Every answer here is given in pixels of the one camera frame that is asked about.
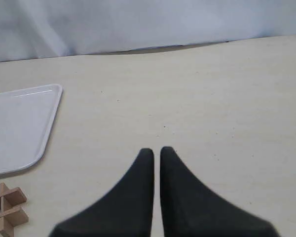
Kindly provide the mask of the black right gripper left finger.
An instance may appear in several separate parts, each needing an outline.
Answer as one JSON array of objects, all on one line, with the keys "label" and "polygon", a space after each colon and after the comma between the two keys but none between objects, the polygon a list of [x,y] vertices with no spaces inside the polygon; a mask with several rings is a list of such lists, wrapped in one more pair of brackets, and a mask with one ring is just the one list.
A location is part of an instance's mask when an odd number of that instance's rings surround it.
[{"label": "black right gripper left finger", "polygon": [[154,154],[139,151],[120,181],[96,203],[57,224],[52,237],[148,237],[154,202]]}]

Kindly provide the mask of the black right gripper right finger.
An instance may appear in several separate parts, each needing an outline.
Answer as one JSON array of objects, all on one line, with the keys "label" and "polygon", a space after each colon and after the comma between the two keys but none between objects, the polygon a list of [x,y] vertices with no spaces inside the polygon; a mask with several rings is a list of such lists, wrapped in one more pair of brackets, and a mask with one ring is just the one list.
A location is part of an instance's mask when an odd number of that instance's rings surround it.
[{"label": "black right gripper right finger", "polygon": [[277,237],[271,223],[204,185],[172,147],[160,152],[160,205],[166,237]]}]

